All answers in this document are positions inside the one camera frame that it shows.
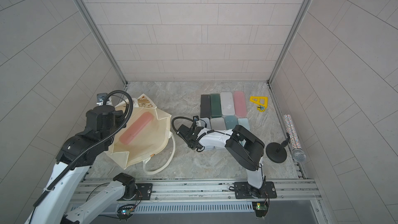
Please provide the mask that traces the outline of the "black pencil case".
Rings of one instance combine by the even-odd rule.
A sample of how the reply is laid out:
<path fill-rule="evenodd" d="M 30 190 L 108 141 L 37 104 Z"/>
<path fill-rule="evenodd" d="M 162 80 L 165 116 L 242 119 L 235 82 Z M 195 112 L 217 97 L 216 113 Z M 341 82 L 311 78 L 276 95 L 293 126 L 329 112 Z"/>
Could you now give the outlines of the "black pencil case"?
<path fill-rule="evenodd" d="M 200 117 L 209 119 L 211 118 L 211 101 L 209 94 L 201 95 Z"/>

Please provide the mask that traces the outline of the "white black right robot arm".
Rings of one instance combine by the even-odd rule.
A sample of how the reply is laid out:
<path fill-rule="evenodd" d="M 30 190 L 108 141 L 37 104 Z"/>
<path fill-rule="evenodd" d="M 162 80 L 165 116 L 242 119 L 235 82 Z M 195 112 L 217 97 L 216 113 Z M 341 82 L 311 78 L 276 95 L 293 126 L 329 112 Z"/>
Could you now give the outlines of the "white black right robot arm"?
<path fill-rule="evenodd" d="M 263 156 L 265 144 L 242 125 L 230 130 L 210 130 L 198 127 L 195 123 L 189 128 L 181 125 L 175 129 L 189 148 L 202 152 L 214 148 L 226 149 L 231 156 L 247 171 L 247 189 L 250 195 L 260 198 L 265 194 L 262 189 Z"/>

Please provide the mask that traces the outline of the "dark green pencil case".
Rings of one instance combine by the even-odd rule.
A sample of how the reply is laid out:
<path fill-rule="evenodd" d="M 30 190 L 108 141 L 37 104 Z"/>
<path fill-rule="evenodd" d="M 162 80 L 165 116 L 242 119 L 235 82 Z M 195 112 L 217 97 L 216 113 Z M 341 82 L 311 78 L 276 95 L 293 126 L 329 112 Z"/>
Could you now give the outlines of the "dark green pencil case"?
<path fill-rule="evenodd" d="M 210 95 L 211 118 L 222 117 L 220 94 Z"/>

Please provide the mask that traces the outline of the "light teal pencil case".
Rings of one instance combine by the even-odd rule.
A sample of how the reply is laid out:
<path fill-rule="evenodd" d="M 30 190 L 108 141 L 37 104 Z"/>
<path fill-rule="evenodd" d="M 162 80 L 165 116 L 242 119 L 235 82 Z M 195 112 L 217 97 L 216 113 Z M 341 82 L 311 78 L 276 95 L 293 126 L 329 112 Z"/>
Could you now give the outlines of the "light teal pencil case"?
<path fill-rule="evenodd" d="M 238 120 L 236 116 L 224 116 L 224 121 L 226 125 L 226 129 L 234 129 L 236 125 L 238 125 Z"/>

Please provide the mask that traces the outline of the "white grey pencil case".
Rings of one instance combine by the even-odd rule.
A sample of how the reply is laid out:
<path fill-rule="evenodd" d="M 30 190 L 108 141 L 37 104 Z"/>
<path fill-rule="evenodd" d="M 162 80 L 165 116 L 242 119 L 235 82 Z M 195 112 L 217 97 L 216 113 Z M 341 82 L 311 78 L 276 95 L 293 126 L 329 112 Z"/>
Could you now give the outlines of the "white grey pencil case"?
<path fill-rule="evenodd" d="M 221 103 L 221 112 L 223 117 L 235 115 L 235 106 L 234 106 L 232 92 L 221 92 L 220 103 Z"/>

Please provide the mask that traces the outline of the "floral canvas tote bag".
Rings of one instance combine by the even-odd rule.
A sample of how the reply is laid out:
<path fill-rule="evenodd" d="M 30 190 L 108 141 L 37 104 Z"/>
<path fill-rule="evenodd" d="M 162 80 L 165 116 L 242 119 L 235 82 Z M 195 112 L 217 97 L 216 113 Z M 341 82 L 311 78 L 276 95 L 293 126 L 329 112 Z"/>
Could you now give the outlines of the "floral canvas tote bag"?
<path fill-rule="evenodd" d="M 133 99 L 132 109 L 133 112 L 126 127 L 115 135 L 114 142 L 105 153 L 124 170 L 142 162 L 143 170 L 147 175 L 158 174 L 169 166 L 176 151 L 175 137 L 171 132 L 172 115 L 160 110 L 145 94 Z M 153 121 L 130 144 L 122 144 L 119 141 L 120 136 L 145 112 L 154 115 Z M 172 139 L 173 150 L 166 163 L 156 170 L 147 170 L 147 163 L 153 156 L 163 151 L 169 143 L 169 139 Z"/>

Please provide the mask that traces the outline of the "pale blue pencil case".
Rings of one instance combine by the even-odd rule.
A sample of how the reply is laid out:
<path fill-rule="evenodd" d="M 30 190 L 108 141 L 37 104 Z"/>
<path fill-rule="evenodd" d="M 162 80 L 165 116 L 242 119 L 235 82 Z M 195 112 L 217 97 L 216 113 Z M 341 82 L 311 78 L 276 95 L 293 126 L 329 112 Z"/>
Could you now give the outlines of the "pale blue pencil case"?
<path fill-rule="evenodd" d="M 238 124 L 250 131 L 250 125 L 247 118 L 238 118 Z"/>

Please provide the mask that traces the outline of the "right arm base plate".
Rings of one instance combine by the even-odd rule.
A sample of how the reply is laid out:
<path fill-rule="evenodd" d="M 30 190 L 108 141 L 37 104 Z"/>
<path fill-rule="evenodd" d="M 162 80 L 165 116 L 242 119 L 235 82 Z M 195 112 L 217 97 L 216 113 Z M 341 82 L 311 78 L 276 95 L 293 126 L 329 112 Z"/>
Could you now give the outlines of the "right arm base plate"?
<path fill-rule="evenodd" d="M 236 199 L 276 199 L 277 193 L 272 181 L 265 181 L 260 189 L 249 185 L 247 182 L 235 182 L 229 187 L 235 192 Z"/>

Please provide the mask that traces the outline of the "salmon red pencil case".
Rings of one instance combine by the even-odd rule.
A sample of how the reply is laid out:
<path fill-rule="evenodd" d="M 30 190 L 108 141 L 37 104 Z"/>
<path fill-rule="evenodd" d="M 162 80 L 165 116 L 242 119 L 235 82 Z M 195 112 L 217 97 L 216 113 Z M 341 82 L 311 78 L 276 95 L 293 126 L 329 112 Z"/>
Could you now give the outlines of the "salmon red pencil case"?
<path fill-rule="evenodd" d="M 129 128 L 120 136 L 119 141 L 124 144 L 130 144 L 143 129 L 153 121 L 154 115 L 150 112 L 143 113 Z"/>

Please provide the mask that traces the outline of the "translucent white pencil case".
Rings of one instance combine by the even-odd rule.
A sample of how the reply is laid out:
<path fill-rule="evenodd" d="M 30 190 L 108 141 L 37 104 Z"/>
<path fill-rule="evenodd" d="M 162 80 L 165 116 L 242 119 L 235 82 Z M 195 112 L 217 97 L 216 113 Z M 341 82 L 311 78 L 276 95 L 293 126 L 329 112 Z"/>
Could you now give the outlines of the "translucent white pencil case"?
<path fill-rule="evenodd" d="M 216 130 L 216 131 L 227 130 L 225 120 L 222 117 L 211 118 L 210 125 L 211 125 L 212 130 Z"/>

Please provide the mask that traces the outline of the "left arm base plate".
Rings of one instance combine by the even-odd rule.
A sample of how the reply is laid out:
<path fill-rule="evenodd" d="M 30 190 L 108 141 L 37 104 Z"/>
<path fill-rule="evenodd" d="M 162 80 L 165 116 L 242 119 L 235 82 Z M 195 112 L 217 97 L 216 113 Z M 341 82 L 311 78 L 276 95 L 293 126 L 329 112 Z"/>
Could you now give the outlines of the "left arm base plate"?
<path fill-rule="evenodd" d="M 139 183 L 126 186 L 124 195 L 119 201 L 140 201 L 150 200 L 152 194 L 153 184 Z"/>

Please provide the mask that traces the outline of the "light blue grey pencil case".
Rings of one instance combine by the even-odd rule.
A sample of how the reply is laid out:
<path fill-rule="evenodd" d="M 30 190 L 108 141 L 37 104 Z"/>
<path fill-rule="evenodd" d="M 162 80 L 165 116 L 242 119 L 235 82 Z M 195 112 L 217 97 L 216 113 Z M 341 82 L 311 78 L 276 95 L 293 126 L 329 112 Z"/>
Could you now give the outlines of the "light blue grey pencil case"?
<path fill-rule="evenodd" d="M 201 125 L 203 126 L 203 127 L 205 127 L 205 128 L 208 128 L 208 129 L 212 129 L 211 128 L 211 123 L 210 123 L 210 119 L 209 118 L 201 118 L 200 119 L 200 122 L 201 122 Z"/>

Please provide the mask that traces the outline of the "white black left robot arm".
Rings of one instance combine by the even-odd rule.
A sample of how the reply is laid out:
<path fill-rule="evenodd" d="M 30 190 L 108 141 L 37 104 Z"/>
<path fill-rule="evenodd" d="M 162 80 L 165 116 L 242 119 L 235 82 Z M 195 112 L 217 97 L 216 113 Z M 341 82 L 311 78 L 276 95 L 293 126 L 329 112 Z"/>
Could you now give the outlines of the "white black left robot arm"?
<path fill-rule="evenodd" d="M 42 194 L 33 204 L 28 224 L 89 224 L 118 200 L 135 197 L 135 178 L 120 173 L 97 195 L 73 211 L 67 211 L 72 196 L 95 159 L 107 151 L 114 136 L 132 115 L 111 105 L 101 105 L 86 113 L 84 131 L 69 138 L 56 157 L 52 175 Z"/>

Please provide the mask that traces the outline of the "pink pencil case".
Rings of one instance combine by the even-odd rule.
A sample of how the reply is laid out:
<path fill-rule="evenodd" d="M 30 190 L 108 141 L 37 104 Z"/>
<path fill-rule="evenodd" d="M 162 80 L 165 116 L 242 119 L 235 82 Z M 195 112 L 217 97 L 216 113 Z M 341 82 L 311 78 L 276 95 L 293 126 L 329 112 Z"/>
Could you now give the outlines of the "pink pencil case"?
<path fill-rule="evenodd" d="M 246 98 L 242 91 L 235 91 L 233 93 L 234 109 L 237 118 L 247 117 Z"/>

